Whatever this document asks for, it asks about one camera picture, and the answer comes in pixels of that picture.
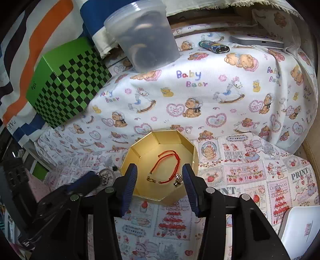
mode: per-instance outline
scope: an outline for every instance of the gold octagonal box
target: gold octagonal box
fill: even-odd
[[[151,203],[171,205],[186,195],[183,183],[174,185],[176,177],[168,183],[159,184],[159,181],[167,181],[172,175],[177,165],[175,156],[162,159],[153,170],[152,175],[150,174],[158,159],[170,154],[170,152],[160,157],[158,155],[168,150],[175,151],[180,158],[177,174],[181,175],[182,166],[189,163],[195,175],[197,175],[199,159],[194,144],[177,130],[153,131],[130,146],[120,169],[122,175],[124,175],[130,163],[134,163],[138,167],[134,196]],[[148,176],[156,182],[148,181]]]

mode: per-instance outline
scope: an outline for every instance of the orange stripe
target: orange stripe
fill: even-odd
[[[52,33],[72,9],[72,0],[59,0],[43,17],[32,33],[29,40],[29,57],[20,78],[20,97],[7,108],[3,115],[3,123],[5,125],[26,105],[26,93],[34,73],[33,69],[36,61]]]

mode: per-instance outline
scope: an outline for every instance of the red bracelet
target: red bracelet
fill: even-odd
[[[178,155],[175,151],[173,151],[173,150],[164,151],[163,153],[159,154],[158,157],[160,157],[161,155],[163,155],[164,153],[167,153],[167,152],[173,152],[173,153],[170,153],[170,154],[167,154],[167,155],[161,157],[161,158],[156,162],[156,164],[153,166],[152,170],[150,171],[150,174],[152,174],[153,170],[157,167],[158,163],[159,163],[162,159],[164,159],[164,158],[166,158],[166,157],[169,157],[169,156],[171,156],[171,155],[174,155],[174,156],[176,157],[176,159],[177,159],[177,165],[176,165],[176,167],[174,168],[172,175],[170,176],[169,180],[167,180],[167,181],[165,181],[165,182],[159,182],[160,184],[170,182],[170,181],[174,178],[174,176],[176,176],[176,173],[177,173],[178,168],[179,168],[179,165],[180,165],[180,157],[179,157],[179,155]],[[147,177],[147,181],[149,181],[149,182],[154,182],[154,183],[156,182],[154,179],[151,179],[150,176]]]

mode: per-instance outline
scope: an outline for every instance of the green box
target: green box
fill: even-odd
[[[82,112],[110,78],[100,55],[82,37],[41,57],[26,98],[56,128]]]

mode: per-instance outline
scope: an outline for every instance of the translucent plastic bucket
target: translucent plastic bucket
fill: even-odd
[[[137,72],[147,72],[180,57],[161,0],[141,0],[125,5],[104,22]]]

